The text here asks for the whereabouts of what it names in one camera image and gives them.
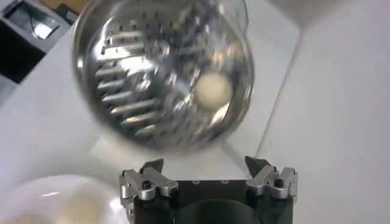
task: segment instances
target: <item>white bowl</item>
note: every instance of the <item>white bowl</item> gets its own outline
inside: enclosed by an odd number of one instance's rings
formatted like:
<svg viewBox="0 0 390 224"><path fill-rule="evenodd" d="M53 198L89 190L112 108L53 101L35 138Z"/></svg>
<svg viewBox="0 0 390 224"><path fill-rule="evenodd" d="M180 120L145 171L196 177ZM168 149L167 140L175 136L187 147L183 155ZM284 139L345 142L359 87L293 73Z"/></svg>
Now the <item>white bowl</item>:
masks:
<svg viewBox="0 0 390 224"><path fill-rule="evenodd" d="M0 195L0 223L129 224L118 191L75 175L28 181Z"/></svg>

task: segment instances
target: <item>dough ball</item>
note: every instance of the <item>dough ball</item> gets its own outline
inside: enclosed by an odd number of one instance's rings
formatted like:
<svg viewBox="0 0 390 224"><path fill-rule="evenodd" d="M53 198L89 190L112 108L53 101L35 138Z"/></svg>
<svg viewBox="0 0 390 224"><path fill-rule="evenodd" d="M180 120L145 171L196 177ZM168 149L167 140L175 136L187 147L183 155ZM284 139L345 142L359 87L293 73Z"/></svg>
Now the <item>dough ball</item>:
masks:
<svg viewBox="0 0 390 224"><path fill-rule="evenodd" d="M58 224L98 224L102 223L105 206L93 195L79 194L73 196L61 208Z"/></svg>
<svg viewBox="0 0 390 224"><path fill-rule="evenodd" d="M233 86L224 74L209 72L196 83L195 98L206 109L218 110L229 103L232 97Z"/></svg>

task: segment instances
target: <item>metal grater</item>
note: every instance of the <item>metal grater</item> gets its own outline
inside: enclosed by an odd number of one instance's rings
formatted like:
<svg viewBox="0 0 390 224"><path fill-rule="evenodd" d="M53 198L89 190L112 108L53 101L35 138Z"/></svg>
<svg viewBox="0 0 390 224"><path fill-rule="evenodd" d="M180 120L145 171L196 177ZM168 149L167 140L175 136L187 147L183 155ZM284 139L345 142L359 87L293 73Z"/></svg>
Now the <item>metal grater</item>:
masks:
<svg viewBox="0 0 390 224"><path fill-rule="evenodd" d="M230 133L254 82L240 29L209 0L92 1L77 22L74 64L101 121L153 148L200 146ZM232 100L217 111L194 98L207 71L233 84Z"/></svg>

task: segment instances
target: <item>white ball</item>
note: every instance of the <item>white ball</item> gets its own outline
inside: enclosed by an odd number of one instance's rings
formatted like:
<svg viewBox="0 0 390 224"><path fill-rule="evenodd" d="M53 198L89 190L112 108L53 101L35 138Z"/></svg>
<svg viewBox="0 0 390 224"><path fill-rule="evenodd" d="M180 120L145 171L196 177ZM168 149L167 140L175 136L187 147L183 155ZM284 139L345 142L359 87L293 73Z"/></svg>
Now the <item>white ball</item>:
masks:
<svg viewBox="0 0 390 224"><path fill-rule="evenodd" d="M218 110L233 97L233 86L230 80L217 72L202 75L195 86L195 98L204 108Z"/></svg>

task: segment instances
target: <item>screw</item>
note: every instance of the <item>screw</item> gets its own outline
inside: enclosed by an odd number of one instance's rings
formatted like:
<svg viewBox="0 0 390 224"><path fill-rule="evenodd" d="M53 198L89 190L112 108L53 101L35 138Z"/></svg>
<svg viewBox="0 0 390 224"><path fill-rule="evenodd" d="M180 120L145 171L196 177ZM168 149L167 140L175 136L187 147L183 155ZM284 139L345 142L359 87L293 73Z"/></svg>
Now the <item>screw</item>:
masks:
<svg viewBox="0 0 390 224"><path fill-rule="evenodd" d="M152 187L152 182L150 180L145 180L142 182L142 190L148 190Z"/></svg>
<svg viewBox="0 0 390 224"><path fill-rule="evenodd" d="M284 187L285 186L285 181L280 179L280 178L277 178L274 180L274 186L275 187Z"/></svg>

